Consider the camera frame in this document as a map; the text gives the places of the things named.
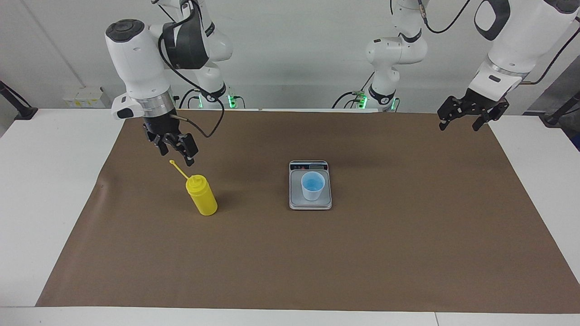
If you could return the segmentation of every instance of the white wall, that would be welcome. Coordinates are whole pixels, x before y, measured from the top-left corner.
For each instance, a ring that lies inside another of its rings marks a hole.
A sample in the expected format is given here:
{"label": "white wall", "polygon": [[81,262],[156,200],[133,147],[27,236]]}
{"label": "white wall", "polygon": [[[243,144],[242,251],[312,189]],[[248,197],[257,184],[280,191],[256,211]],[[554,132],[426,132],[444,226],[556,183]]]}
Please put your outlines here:
{"label": "white wall", "polygon": [[[433,27],[446,26],[463,1],[431,1],[428,13]],[[104,30],[123,18],[147,24],[166,22],[164,14],[149,3],[0,1],[0,75],[31,104],[40,107],[62,107],[63,87],[80,86],[81,82],[103,86],[112,98],[122,93],[124,86],[108,56]],[[220,64],[226,81],[246,98],[249,107],[329,107],[340,94],[360,88],[372,72],[364,53],[368,41],[396,36],[387,0],[207,3],[214,22],[235,46],[234,56]],[[401,111],[435,112],[447,96],[463,95],[491,46],[473,27],[478,3],[470,4],[449,32],[433,35],[424,31],[430,46],[428,57],[423,63],[400,67]],[[525,111],[580,53],[579,49],[580,38],[570,45],[542,85],[523,86],[512,92],[510,113]],[[538,70],[546,66],[549,56]],[[531,78],[540,73],[534,72]],[[177,95],[187,89],[179,78],[172,76],[171,80]]]}

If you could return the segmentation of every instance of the brown paper mat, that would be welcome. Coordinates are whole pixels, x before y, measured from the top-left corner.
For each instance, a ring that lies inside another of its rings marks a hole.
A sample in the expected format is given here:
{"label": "brown paper mat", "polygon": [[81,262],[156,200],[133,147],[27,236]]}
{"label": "brown paper mat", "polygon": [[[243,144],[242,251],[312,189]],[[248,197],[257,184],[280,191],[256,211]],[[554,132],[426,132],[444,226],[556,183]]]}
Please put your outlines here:
{"label": "brown paper mat", "polygon": [[[182,113],[209,129],[217,112]],[[580,313],[580,286],[488,127],[436,115],[228,112],[188,173],[127,121],[37,306]],[[187,125],[183,130],[192,130]],[[333,208],[288,207],[327,160]]]}

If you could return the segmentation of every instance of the white table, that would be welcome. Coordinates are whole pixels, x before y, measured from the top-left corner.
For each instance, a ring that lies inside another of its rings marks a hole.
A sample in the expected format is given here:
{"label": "white table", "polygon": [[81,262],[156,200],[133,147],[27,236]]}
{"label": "white table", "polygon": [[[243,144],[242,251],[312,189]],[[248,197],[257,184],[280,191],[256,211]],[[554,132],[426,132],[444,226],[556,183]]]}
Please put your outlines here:
{"label": "white table", "polygon": [[[1,325],[580,325],[580,315],[33,307],[121,126],[108,110],[40,110],[0,138]],[[580,153],[535,117],[491,128],[580,280]]]}

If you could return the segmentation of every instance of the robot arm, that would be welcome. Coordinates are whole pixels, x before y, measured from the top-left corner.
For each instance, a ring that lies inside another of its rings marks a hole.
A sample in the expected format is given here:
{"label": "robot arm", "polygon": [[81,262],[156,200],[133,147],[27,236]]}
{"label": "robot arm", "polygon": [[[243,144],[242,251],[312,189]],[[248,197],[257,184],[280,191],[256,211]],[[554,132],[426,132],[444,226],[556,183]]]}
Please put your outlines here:
{"label": "robot arm", "polygon": [[[424,5],[428,3],[429,0],[423,0]],[[390,107],[399,82],[395,65],[418,63],[427,55],[417,0],[394,1],[393,24],[399,32],[397,37],[378,38],[367,46],[367,59],[375,68],[375,76],[365,95],[373,108]]]}
{"label": "robot arm", "polygon": [[[205,0],[153,0],[152,3],[176,9],[178,21],[187,19],[189,15],[195,16],[175,29],[169,29],[171,23],[153,25],[150,27],[151,33],[158,38],[165,30],[162,47],[175,68],[193,71],[202,88],[204,108],[219,108],[221,105],[217,99],[222,103],[229,102],[229,88],[216,62],[231,58],[233,46],[211,20]],[[200,8],[201,12],[194,10],[196,8]]]}
{"label": "robot arm", "polygon": [[479,115],[475,131],[498,120],[509,107],[505,96],[548,53],[576,18],[579,0],[485,0],[475,15],[479,33],[493,46],[465,96],[450,96],[437,111],[443,131],[454,119]]}
{"label": "robot arm", "polygon": [[[182,1],[181,6],[185,19],[178,24],[164,25],[162,40],[172,65],[202,67],[208,56],[200,10],[196,10],[192,0]],[[161,155],[168,153],[167,145],[170,145],[191,166],[198,148],[190,133],[181,133],[179,120],[174,118],[177,113],[170,84],[164,76],[162,49],[158,42],[145,24],[135,19],[111,24],[105,35],[113,65],[127,90],[113,101],[113,116],[116,119],[143,117],[147,139],[154,143]]]}

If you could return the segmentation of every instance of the white cup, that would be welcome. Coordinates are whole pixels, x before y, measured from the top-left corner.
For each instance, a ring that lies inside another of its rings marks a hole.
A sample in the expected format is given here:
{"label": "white cup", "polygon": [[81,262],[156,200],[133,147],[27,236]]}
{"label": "white cup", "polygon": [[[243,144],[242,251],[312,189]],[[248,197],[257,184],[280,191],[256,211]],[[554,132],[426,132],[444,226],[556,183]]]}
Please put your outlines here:
{"label": "white cup", "polygon": [[302,194],[308,201],[315,201],[320,198],[320,194],[326,185],[324,176],[316,171],[304,173],[300,180]]}

